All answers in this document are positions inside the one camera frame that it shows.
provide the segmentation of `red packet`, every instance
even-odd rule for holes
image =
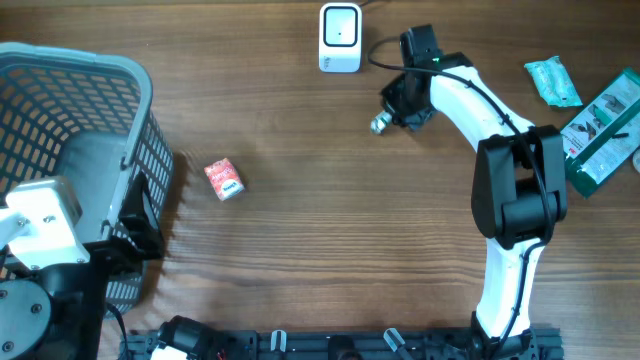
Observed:
[[[244,185],[240,181],[238,172],[231,165],[229,159],[224,158],[204,168],[211,186],[216,191],[218,198],[222,201],[234,196],[244,190]]]

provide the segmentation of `teal packet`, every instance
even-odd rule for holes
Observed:
[[[567,178],[587,198],[640,146],[640,75],[625,69],[560,133]]]
[[[528,63],[524,67],[533,77],[540,96],[547,104],[559,107],[582,105],[580,96],[569,78],[567,69],[560,62],[559,56]]]

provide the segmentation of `gray basket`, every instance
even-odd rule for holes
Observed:
[[[146,175],[159,218],[173,175],[151,98],[149,76],[130,59],[0,44],[0,206],[23,180],[63,175],[83,209],[75,228],[83,244],[131,242],[118,214],[135,176]],[[142,279],[113,279],[107,301],[128,311]]]

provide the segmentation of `wooden table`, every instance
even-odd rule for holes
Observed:
[[[154,262],[128,329],[180,314],[220,329],[465,326],[485,242],[470,210],[475,156],[443,115],[423,131],[369,133],[397,74],[317,67],[320,3],[0,10],[0,40],[129,56],[154,82],[176,161]],[[390,2],[364,9],[364,46],[432,23],[486,84],[538,125],[561,126],[523,65],[560,55],[583,101],[640,65],[638,2]],[[380,58],[398,61],[389,45]],[[221,203],[204,166],[230,158],[246,193]],[[568,359],[640,353],[640,176],[629,162],[569,213],[539,265],[534,323]],[[101,358],[120,331],[105,322]]]

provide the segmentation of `white round object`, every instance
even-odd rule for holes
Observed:
[[[637,172],[640,172],[640,149],[633,154],[633,167],[636,168]]]

